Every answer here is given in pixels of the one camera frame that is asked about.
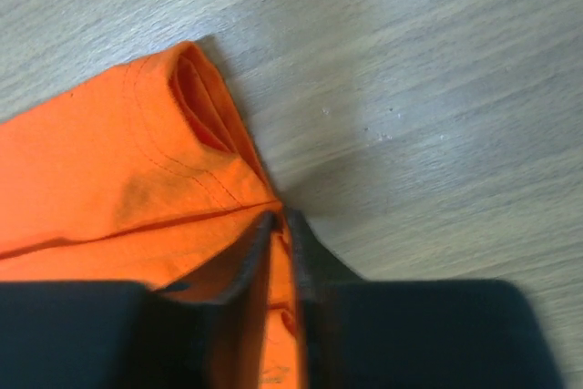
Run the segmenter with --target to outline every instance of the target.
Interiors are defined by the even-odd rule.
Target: orange t-shirt
[[[281,211],[217,69],[192,43],[0,126],[0,281],[163,287]],[[290,239],[271,236],[261,386],[298,386]]]

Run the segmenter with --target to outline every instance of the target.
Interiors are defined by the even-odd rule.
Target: light wooden surface
[[[324,242],[376,279],[516,281],[583,387],[583,0],[0,0],[0,26],[1,119],[202,39]]]

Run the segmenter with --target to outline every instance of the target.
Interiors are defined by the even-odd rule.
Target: folded shirt
[[[101,75],[0,126],[0,281],[193,271],[281,202],[219,72],[190,42]],[[285,227],[271,235],[262,385],[298,385]]]

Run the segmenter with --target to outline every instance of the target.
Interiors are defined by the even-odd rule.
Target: black object
[[[287,219],[305,387],[563,387],[514,286],[367,282],[300,212]],[[0,387],[257,387],[273,226],[262,215],[157,293],[131,282],[0,284]]]

